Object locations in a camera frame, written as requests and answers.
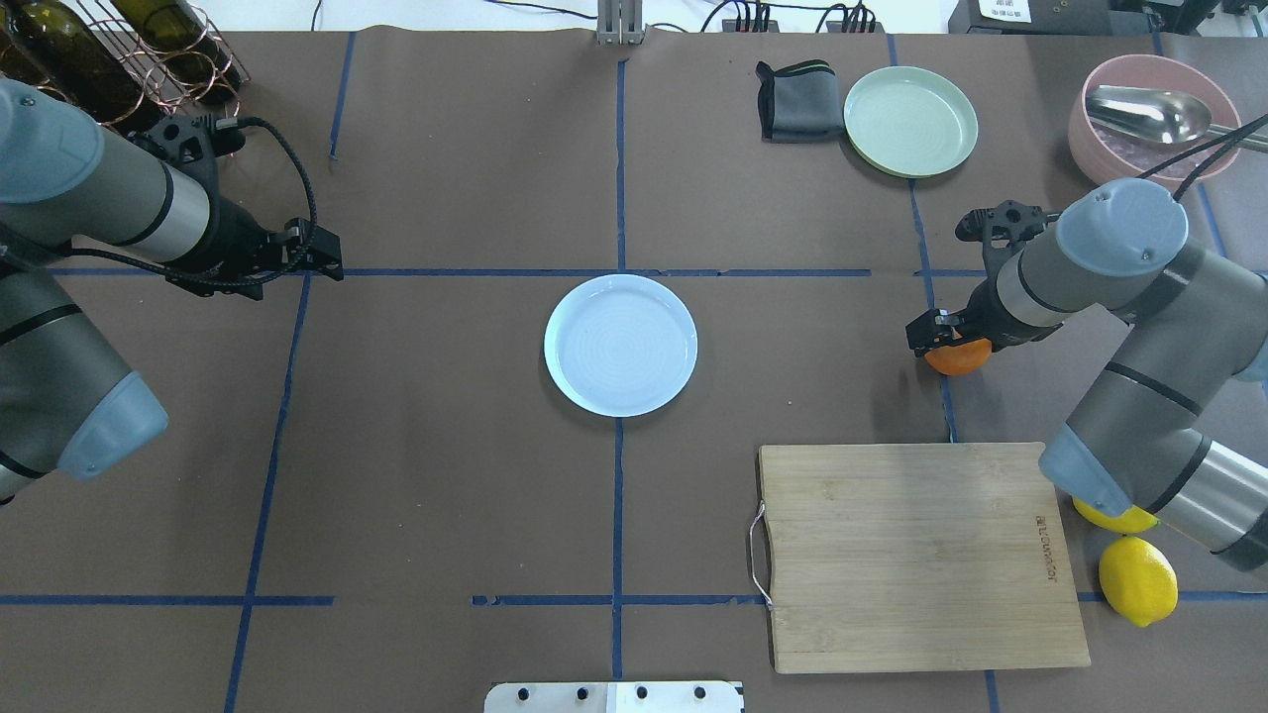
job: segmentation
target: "wine bottle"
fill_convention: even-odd
[[[0,0],[9,38],[60,89],[100,123],[120,133],[158,123],[162,108],[93,34],[82,18],[57,0]]]
[[[164,66],[189,85],[203,104],[219,105],[233,99],[233,91],[224,84],[233,89],[242,86],[242,76],[185,0],[110,0],[110,4],[141,39],[169,55],[162,60]],[[224,84],[213,84],[216,79]]]
[[[32,65],[30,60],[9,39],[9,33],[4,30],[6,20],[5,9],[0,5],[0,74],[32,86],[43,84],[47,79],[44,72]]]

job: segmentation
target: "wooden cutting board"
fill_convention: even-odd
[[[1041,450],[762,447],[775,670],[1088,666]]]

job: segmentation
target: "bowl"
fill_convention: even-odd
[[[1123,55],[1102,62],[1092,70],[1092,74],[1083,82],[1083,89],[1079,90],[1074,107],[1070,109],[1070,126],[1066,132],[1074,162],[1098,184],[1139,175],[1196,145],[1153,143],[1093,124],[1088,119],[1084,99],[1093,89],[1103,84],[1187,91],[1206,101],[1206,105],[1211,108],[1212,123],[1226,127],[1241,126],[1241,118],[1232,101],[1229,100],[1229,95],[1211,81],[1211,77],[1183,62],[1156,55]],[[1173,164],[1164,171],[1150,176],[1149,180],[1174,190],[1211,151],[1215,148]],[[1234,148],[1225,154],[1202,176],[1211,178],[1227,169],[1239,152],[1240,150]]]

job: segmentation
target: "gray cloth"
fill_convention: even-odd
[[[782,70],[757,63],[762,88],[757,113],[762,138],[775,143],[829,141],[846,132],[841,84],[823,60],[809,60]]]

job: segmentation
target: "metal handle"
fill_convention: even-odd
[[[766,592],[766,587],[762,582],[757,581],[757,556],[753,552],[753,530],[757,529],[757,523],[762,521],[766,516],[766,501],[761,501],[757,505],[757,515],[753,518],[752,524],[748,525],[748,573],[753,577],[753,584],[757,586],[757,591],[762,592],[762,599],[766,600],[766,610],[775,612],[775,601],[771,595]]]
[[[1206,131],[1207,136],[1225,136],[1230,131],[1229,127],[1221,127],[1220,124],[1211,124],[1211,128]],[[1243,138],[1238,142],[1239,148],[1249,148],[1252,151],[1259,151],[1260,154],[1268,154],[1268,136],[1262,133],[1252,133],[1250,136]]]

